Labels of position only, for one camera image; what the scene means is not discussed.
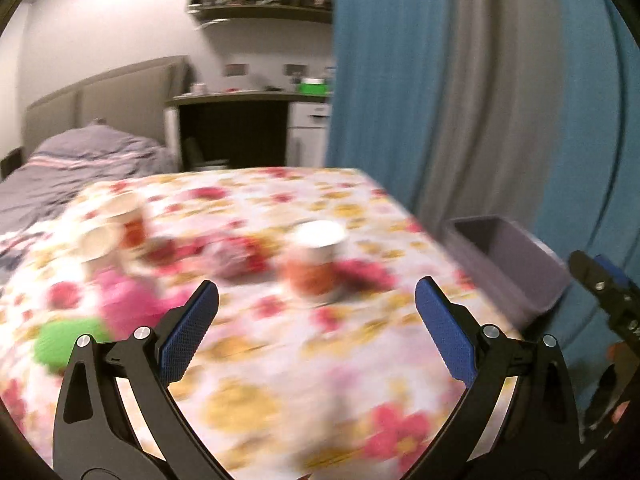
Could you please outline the grey striped bed quilt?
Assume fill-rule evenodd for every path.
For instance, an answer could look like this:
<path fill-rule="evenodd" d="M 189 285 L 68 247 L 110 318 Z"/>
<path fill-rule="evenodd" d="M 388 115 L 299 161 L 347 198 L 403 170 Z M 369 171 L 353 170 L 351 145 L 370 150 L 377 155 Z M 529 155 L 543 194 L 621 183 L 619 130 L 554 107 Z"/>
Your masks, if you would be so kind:
<path fill-rule="evenodd" d="M 62 214 L 86 186 L 176 170 L 174 156 L 157 140 L 96 122 L 43 141 L 1 182 L 1 283 L 44 237 L 43 223 Z"/>

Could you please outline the pink plastic bag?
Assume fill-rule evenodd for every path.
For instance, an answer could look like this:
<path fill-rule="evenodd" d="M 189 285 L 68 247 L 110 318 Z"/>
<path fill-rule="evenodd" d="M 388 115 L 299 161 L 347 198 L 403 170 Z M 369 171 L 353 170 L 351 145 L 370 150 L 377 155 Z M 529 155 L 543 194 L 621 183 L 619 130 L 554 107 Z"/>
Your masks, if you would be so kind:
<path fill-rule="evenodd" d="M 99 287 L 99 316 L 116 339 L 128 338 L 140 326 L 154 327 L 170 309 L 147 281 L 115 268 L 96 274 L 94 281 Z"/>

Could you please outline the black bedside stool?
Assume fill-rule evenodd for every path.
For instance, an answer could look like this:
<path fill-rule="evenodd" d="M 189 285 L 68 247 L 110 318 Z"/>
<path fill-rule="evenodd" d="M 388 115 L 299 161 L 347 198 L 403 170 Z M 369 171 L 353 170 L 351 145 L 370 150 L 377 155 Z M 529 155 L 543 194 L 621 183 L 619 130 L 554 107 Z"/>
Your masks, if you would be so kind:
<path fill-rule="evenodd" d="M 6 180 L 15 170 L 20 169 L 24 164 L 24 148 L 14 148 L 9 154 L 4 156 L 0 162 L 1 179 Z"/>

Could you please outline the orange lidded paper cup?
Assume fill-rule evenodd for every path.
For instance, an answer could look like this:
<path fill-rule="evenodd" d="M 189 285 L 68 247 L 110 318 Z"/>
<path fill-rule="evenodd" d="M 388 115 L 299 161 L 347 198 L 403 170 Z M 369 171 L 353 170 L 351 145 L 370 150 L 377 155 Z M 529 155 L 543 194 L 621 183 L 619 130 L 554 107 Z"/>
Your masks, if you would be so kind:
<path fill-rule="evenodd" d="M 347 230 L 336 220 L 296 223 L 286 234 L 280 263 L 288 291 L 314 306 L 333 301 L 342 288 L 338 260 L 346 240 Z"/>

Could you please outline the grey plastic trash bin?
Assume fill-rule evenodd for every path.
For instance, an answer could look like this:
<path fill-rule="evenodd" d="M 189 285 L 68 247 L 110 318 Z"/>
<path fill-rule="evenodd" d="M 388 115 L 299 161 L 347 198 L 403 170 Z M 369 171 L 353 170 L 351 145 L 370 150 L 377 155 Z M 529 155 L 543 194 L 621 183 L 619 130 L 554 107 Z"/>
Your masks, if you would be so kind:
<path fill-rule="evenodd" d="M 551 311 L 572 280 L 555 252 L 500 216 L 450 219 L 442 244 L 517 330 Z"/>

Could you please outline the white mug on desk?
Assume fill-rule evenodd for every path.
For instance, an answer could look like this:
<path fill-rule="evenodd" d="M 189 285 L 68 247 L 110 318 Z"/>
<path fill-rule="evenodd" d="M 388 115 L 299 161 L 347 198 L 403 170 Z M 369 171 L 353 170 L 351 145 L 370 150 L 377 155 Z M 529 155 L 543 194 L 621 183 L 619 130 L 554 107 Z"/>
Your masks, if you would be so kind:
<path fill-rule="evenodd" d="M 196 96 L 204 96 L 204 94 L 206 94 L 208 90 L 204 82 L 194 82 L 191 86 L 191 92 Z"/>

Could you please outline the crumpled red snack wrapper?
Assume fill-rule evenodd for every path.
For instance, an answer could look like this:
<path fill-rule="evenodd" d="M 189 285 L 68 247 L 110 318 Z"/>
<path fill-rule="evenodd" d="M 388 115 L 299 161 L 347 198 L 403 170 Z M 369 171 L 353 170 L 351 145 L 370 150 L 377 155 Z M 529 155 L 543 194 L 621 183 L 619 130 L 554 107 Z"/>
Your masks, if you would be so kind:
<path fill-rule="evenodd" d="M 269 269 L 262 246 L 250 236 L 224 235 L 210 242 L 202 251 L 204 266 L 216 278 L 235 280 Z"/>

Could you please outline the dark desk with drawers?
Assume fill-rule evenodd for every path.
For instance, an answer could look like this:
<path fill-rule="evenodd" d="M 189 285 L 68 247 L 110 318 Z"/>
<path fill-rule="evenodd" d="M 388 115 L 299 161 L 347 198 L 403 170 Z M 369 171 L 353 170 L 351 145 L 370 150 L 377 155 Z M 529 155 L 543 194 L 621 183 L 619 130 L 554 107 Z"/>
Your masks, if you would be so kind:
<path fill-rule="evenodd" d="M 283 166 L 290 131 L 325 129 L 331 107 L 324 96 L 284 91 L 237 91 L 167 102 L 177 116 L 177 147 L 186 171 Z"/>

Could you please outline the green box on desk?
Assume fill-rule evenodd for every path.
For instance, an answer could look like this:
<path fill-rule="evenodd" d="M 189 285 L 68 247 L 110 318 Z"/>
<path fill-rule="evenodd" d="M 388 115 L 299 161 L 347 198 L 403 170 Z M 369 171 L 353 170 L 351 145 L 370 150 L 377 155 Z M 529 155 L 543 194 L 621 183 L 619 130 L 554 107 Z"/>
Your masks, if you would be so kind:
<path fill-rule="evenodd" d="M 307 77 L 300 80 L 297 89 L 304 96 L 325 96 L 328 85 L 324 79 Z"/>

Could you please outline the floral tablecloth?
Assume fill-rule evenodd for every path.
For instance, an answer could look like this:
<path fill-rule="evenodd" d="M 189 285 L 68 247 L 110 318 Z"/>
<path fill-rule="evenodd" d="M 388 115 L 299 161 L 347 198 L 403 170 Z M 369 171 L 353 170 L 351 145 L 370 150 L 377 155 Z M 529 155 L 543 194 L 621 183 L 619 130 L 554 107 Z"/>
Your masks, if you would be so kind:
<path fill-rule="evenodd" d="M 164 295 L 210 277 L 209 237 L 259 248 L 253 276 L 216 281 L 218 314 L 180 382 L 170 388 L 202 441 L 239 479 L 397 479 L 435 437 L 460 398 L 416 312 L 429 275 L 482 323 L 510 323 L 374 181 L 353 169 L 244 169 L 98 182 L 55 220 L 34 226 L 1 299 L 1 397 L 32 446 L 52 456 L 62 372 L 36 343 L 66 318 L 96 328 L 100 286 L 88 277 L 79 234 L 123 192 L 143 200 L 173 255 L 130 263 Z M 282 283 L 277 262 L 295 223 L 334 219 L 342 256 L 370 284 L 315 307 Z"/>

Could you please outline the green foam net sleeve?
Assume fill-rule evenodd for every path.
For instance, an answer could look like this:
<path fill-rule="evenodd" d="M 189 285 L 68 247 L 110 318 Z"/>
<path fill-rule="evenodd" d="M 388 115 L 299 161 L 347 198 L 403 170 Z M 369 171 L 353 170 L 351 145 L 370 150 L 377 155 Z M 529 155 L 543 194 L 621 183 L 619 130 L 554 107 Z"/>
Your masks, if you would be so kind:
<path fill-rule="evenodd" d="M 52 373 L 66 369 L 80 336 L 107 342 L 112 335 L 98 318 L 60 318 L 41 325 L 34 344 L 35 361 Z"/>

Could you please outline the blue and grey curtain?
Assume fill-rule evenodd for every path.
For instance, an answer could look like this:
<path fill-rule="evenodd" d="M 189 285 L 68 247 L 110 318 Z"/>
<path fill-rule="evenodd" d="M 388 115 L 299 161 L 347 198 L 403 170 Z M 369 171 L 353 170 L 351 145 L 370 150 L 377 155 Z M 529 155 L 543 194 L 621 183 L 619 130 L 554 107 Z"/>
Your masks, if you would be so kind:
<path fill-rule="evenodd" d="M 639 0 L 334 0 L 326 161 L 639 274 Z"/>

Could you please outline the grey padded headboard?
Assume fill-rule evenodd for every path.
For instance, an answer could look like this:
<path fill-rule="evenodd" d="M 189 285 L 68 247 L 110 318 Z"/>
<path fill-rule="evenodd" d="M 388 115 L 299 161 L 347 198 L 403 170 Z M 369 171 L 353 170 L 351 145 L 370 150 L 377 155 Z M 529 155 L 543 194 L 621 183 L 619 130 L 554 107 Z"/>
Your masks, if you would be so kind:
<path fill-rule="evenodd" d="M 26 107 L 23 152 L 29 156 L 51 136 L 96 119 L 165 146 L 166 103 L 186 93 L 193 76 L 190 58 L 176 55 L 108 70 L 58 89 Z"/>

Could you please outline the orange printed paper cup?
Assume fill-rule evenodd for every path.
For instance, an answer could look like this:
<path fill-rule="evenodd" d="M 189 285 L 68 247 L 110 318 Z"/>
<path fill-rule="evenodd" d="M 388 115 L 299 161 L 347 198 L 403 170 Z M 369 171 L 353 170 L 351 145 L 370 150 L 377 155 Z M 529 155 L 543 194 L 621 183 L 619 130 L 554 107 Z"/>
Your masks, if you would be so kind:
<path fill-rule="evenodd" d="M 145 206 L 136 192 L 123 192 L 110 198 L 102 207 L 104 218 L 119 227 L 119 248 L 141 249 L 148 238 L 145 223 Z"/>

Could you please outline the white grid paper cup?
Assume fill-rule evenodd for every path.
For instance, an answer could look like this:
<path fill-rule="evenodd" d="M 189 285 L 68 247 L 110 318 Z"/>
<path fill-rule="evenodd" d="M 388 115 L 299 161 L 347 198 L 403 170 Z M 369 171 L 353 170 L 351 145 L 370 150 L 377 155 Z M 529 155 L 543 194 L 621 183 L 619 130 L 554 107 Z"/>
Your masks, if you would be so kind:
<path fill-rule="evenodd" d="M 122 227 L 114 223 L 98 224 L 81 234 L 77 255 L 88 280 L 105 270 L 124 270 L 119 249 L 123 236 Z"/>

